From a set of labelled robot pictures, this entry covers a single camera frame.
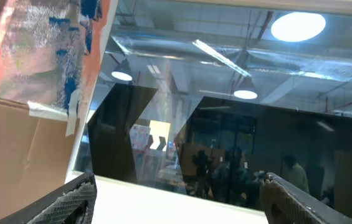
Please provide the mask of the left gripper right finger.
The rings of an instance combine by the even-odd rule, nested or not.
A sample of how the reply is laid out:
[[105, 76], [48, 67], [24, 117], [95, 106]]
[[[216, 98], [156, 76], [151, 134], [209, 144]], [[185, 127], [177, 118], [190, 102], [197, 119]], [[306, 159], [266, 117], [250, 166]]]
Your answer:
[[261, 182], [260, 201], [269, 224], [352, 224], [351, 218], [271, 172]]

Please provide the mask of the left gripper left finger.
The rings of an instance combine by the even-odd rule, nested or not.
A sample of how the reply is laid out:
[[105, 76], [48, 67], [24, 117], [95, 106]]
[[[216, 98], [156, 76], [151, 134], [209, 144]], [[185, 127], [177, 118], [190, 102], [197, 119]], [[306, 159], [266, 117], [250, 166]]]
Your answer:
[[0, 224], [91, 224], [97, 184], [83, 173], [23, 209], [0, 219]]

